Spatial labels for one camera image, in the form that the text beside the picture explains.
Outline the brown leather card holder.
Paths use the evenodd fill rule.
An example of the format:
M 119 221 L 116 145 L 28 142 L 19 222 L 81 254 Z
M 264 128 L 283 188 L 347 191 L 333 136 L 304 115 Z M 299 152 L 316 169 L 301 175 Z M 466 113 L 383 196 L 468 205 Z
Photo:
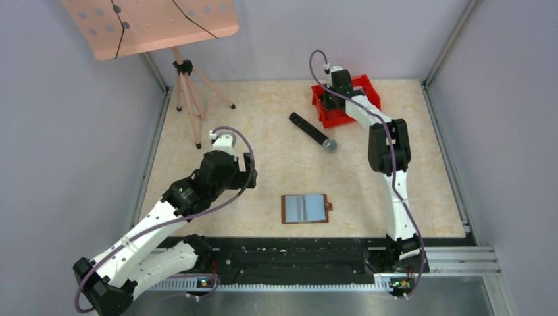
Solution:
M 282 224 L 328 223 L 333 205 L 326 194 L 289 194 L 281 196 Z

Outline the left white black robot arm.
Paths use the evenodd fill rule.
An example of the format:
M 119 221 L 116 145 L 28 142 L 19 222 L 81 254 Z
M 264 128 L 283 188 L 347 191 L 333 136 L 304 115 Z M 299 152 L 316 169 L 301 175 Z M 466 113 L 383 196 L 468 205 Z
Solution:
M 245 171 L 232 147 L 204 154 L 199 168 L 173 182 L 152 210 L 107 250 L 82 257 L 72 269 L 78 288 L 74 308 L 79 314 L 122 315 L 148 289 L 177 275 L 203 272 L 211 264 L 210 245 L 191 234 L 155 257 L 150 253 L 193 219 L 215 213 L 256 185 L 253 149 L 244 154 Z

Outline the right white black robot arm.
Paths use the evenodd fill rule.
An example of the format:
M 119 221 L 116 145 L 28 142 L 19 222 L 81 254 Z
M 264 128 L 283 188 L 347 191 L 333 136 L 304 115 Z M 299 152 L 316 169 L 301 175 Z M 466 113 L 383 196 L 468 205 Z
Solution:
M 323 85 L 327 109 L 339 109 L 368 131 L 368 162 L 386 185 L 388 227 L 386 257 L 381 269 L 398 273 L 423 272 L 426 255 L 417 224 L 410 214 L 407 173 L 411 146 L 407 123 L 392 118 L 373 103 L 364 91 L 353 87 L 350 72 L 326 66 Z

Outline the right red plastic bin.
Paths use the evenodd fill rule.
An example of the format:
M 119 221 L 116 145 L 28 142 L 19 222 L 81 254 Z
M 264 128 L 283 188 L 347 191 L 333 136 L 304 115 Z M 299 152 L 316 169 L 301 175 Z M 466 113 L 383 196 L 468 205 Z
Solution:
M 366 74 L 352 76 L 351 85 L 353 91 L 349 94 L 350 97 L 365 95 L 370 103 L 382 110 L 381 98 Z

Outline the red plastic bin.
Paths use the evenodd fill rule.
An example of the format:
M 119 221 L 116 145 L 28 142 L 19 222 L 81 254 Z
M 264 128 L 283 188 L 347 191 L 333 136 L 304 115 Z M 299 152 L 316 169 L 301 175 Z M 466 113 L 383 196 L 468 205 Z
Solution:
M 325 129 L 355 122 L 353 118 L 345 114 L 341 109 L 329 110 L 325 108 L 324 90 L 319 85 L 311 86 L 311 91 L 311 104 L 317 111 L 318 121 Z
M 351 85 L 353 91 L 349 94 L 350 97 L 365 95 L 370 103 L 382 110 L 381 98 L 366 74 L 352 76 Z

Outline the left red plastic bin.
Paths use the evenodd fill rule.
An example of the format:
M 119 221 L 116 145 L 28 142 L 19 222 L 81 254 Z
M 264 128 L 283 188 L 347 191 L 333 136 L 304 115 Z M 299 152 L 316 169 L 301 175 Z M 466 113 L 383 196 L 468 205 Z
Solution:
M 353 118 L 345 114 L 341 109 L 329 110 L 325 108 L 324 90 L 319 85 L 311 86 L 311 91 L 311 104 L 317 111 L 318 121 L 325 129 L 355 122 Z

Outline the black handheld microphone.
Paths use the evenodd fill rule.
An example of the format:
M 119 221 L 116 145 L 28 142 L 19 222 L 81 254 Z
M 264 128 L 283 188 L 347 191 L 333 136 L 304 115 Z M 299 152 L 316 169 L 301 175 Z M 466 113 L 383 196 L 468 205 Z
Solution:
M 304 119 L 302 116 L 296 112 L 292 112 L 289 115 L 289 120 L 294 123 L 300 130 L 311 137 L 315 142 L 322 146 L 322 148 L 327 153 L 335 153 L 338 148 L 336 140 L 329 138 L 318 128 L 313 126 L 310 122 Z

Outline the pink music stand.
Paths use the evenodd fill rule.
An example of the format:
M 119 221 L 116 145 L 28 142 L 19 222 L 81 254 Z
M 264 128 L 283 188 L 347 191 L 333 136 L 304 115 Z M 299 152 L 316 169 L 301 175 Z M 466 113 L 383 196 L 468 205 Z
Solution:
M 178 85 L 177 110 L 186 108 L 194 144 L 201 148 L 199 122 L 207 117 L 191 77 L 198 76 L 231 109 L 236 104 L 223 94 L 189 59 L 180 46 L 219 40 L 235 34 L 238 17 L 231 1 L 62 1 L 97 60 L 117 59 L 169 49 Z

